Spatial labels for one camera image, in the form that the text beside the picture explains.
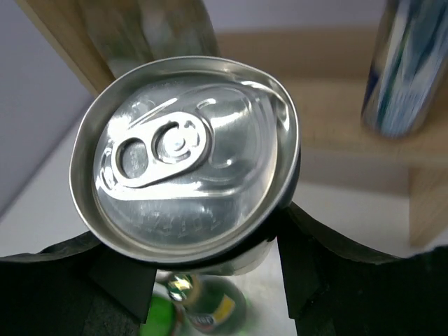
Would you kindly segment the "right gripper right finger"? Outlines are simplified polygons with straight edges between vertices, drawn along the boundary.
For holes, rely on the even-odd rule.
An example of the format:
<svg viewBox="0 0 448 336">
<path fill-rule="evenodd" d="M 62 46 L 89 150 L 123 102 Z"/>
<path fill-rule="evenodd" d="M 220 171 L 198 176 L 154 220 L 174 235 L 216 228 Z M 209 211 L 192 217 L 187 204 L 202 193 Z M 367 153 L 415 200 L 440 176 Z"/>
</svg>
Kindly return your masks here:
<svg viewBox="0 0 448 336">
<path fill-rule="evenodd" d="M 318 222 L 276 214 L 288 314 L 299 335 L 446 335 L 447 247 L 398 258 Z"/>
</svg>

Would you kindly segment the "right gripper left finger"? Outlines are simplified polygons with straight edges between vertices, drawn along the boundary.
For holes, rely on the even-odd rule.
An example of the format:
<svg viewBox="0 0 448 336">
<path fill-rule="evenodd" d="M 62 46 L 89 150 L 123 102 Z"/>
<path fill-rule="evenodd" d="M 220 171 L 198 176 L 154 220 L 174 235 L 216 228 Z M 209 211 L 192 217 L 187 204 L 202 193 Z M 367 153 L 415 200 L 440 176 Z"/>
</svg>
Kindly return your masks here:
<svg viewBox="0 0 448 336">
<path fill-rule="evenodd" d="M 2 335 L 137 335 L 155 268 L 84 233 L 1 258 Z"/>
</svg>

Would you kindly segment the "green glass bottle front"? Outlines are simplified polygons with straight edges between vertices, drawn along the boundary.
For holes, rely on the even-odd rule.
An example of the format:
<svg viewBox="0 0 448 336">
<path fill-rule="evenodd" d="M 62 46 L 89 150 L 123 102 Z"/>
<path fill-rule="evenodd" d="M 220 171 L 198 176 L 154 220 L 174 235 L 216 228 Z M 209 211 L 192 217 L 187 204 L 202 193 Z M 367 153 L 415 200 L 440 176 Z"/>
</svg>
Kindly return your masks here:
<svg viewBox="0 0 448 336">
<path fill-rule="evenodd" d="M 145 323 L 139 328 L 141 336 L 182 335 L 185 324 L 183 310 L 175 305 L 160 283 L 155 283 Z"/>
</svg>

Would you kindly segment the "green glass bottle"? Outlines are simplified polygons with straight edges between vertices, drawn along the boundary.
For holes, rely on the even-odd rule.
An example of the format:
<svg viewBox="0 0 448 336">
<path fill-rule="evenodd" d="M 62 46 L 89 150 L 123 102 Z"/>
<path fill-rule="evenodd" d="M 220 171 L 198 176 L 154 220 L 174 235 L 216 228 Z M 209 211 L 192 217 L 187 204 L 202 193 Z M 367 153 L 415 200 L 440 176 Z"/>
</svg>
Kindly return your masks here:
<svg viewBox="0 0 448 336">
<path fill-rule="evenodd" d="M 182 335 L 185 324 L 183 310 L 175 305 L 160 283 L 155 283 L 145 323 L 139 328 L 141 336 Z"/>
<path fill-rule="evenodd" d="M 220 276 L 172 274 L 165 284 L 169 297 L 182 306 L 192 327 L 206 335 L 232 335 L 245 323 L 244 294 Z"/>
</svg>

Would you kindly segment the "black yellow soda can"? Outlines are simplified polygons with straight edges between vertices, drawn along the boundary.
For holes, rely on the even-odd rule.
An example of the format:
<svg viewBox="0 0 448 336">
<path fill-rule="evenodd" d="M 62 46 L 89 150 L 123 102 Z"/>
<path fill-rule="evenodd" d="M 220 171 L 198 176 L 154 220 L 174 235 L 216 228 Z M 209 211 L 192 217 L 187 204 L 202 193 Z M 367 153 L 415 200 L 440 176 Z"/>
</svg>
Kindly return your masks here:
<svg viewBox="0 0 448 336">
<path fill-rule="evenodd" d="M 139 66 L 88 107 L 69 185 L 89 231 L 159 270 L 240 275 L 269 253 L 292 201 L 301 129 L 284 85 L 231 59 Z"/>
</svg>

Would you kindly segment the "silver blue energy can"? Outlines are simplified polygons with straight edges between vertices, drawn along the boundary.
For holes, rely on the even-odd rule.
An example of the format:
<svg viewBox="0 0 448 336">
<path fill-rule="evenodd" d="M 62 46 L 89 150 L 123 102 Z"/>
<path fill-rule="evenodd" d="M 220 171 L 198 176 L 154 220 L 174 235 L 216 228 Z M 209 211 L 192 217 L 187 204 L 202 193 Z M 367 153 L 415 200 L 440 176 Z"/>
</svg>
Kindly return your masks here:
<svg viewBox="0 0 448 336">
<path fill-rule="evenodd" d="M 423 125 L 447 72 L 447 1 L 387 1 L 361 121 L 387 138 Z"/>
</svg>

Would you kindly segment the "wooden two-tier shelf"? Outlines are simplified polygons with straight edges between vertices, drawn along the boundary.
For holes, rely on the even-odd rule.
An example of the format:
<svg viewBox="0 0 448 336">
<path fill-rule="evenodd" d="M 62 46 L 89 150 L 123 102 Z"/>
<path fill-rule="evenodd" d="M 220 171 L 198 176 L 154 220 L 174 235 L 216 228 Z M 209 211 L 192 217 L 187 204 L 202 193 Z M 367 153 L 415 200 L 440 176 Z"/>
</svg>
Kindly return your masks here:
<svg viewBox="0 0 448 336">
<path fill-rule="evenodd" d="M 376 35 L 370 27 L 330 27 L 224 33 L 218 41 L 224 56 L 286 85 L 301 108 L 304 146 L 408 164 L 409 240 L 425 246 L 447 226 L 447 86 L 412 136 L 367 131 L 360 111 Z"/>
</svg>

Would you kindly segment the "green glass bottle rear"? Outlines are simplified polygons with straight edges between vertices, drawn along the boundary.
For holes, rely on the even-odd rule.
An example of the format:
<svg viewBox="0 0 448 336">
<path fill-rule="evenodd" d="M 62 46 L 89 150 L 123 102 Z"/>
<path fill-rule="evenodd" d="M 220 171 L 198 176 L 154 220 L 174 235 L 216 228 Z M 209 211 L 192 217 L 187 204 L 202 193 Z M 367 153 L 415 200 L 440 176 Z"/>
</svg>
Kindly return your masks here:
<svg viewBox="0 0 448 336">
<path fill-rule="evenodd" d="M 172 274 L 165 284 L 169 297 L 182 306 L 192 327 L 206 335 L 232 335 L 245 323 L 244 294 L 220 276 Z"/>
</svg>

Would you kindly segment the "clear glass bottle right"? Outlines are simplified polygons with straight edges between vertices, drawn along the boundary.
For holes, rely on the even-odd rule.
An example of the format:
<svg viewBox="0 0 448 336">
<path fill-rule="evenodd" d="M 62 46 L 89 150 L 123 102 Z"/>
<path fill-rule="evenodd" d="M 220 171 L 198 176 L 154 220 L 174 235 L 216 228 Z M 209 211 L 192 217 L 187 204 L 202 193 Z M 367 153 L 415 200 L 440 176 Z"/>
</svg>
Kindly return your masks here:
<svg viewBox="0 0 448 336">
<path fill-rule="evenodd" d="M 114 77 L 169 57 L 220 56 L 203 1 L 79 1 L 83 23 Z"/>
</svg>

